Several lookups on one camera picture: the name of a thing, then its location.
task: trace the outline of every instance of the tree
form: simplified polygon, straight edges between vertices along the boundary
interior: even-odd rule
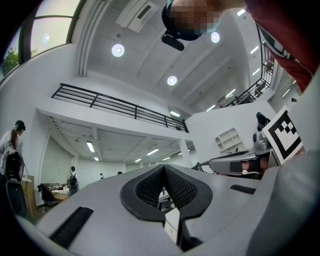
[[[31,51],[31,56],[37,55],[38,50]],[[19,54],[17,48],[10,48],[2,63],[3,76],[6,76],[15,66],[19,65]]]

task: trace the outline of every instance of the metal railing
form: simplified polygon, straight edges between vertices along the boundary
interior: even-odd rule
[[[89,108],[115,112],[119,115],[132,117],[137,120],[155,123],[186,133],[189,132],[184,119],[182,121],[176,120],[170,116],[166,116],[128,101],[65,83],[60,84],[59,89],[51,98],[88,106]]]
[[[235,97],[233,101],[224,107],[236,106],[246,103],[254,102],[259,98],[269,87],[274,71],[275,58],[271,55],[271,52],[265,40],[261,38],[260,30],[258,25],[256,26],[259,42],[260,42],[260,53],[261,53],[261,77],[252,86],[245,90],[240,96]]]

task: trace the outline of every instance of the chair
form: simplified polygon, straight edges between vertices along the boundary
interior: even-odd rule
[[[53,208],[58,204],[58,201],[52,195],[48,187],[44,184],[40,184],[38,187],[39,192],[41,192],[41,198],[44,201],[44,210],[47,212],[47,207]]]

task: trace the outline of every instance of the white ceiling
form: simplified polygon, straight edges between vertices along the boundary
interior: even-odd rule
[[[89,70],[119,80],[125,74],[148,83],[172,94],[196,112],[207,110],[233,89],[235,96],[240,95],[260,78],[260,73],[252,77],[261,66],[261,54],[260,49],[250,54],[259,38],[256,24],[247,13],[238,16],[239,9],[234,9],[224,14],[217,29],[219,43],[212,43],[207,34],[193,42],[183,41],[185,50],[180,52],[161,42],[165,31],[161,11],[167,0],[151,0],[159,8],[140,33],[116,24],[128,2],[112,1],[103,15],[90,49]],[[115,44],[124,46],[122,57],[112,55]],[[175,86],[168,86],[169,76],[177,77]]]
[[[155,163],[180,153],[179,142],[176,140],[107,131],[47,115],[44,116],[44,120],[51,129],[58,130],[61,138],[83,159],[93,160],[94,157],[98,157],[100,161],[123,163],[134,163],[135,160],[142,159],[141,163]],[[88,149],[87,141],[92,142],[94,153]],[[192,141],[187,143],[187,147],[194,150]],[[159,151],[147,156],[147,153],[154,149]]]

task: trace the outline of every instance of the black speaker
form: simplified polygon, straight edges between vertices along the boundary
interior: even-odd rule
[[[6,192],[14,213],[25,217],[27,215],[27,205],[21,184],[8,181],[6,183]]]

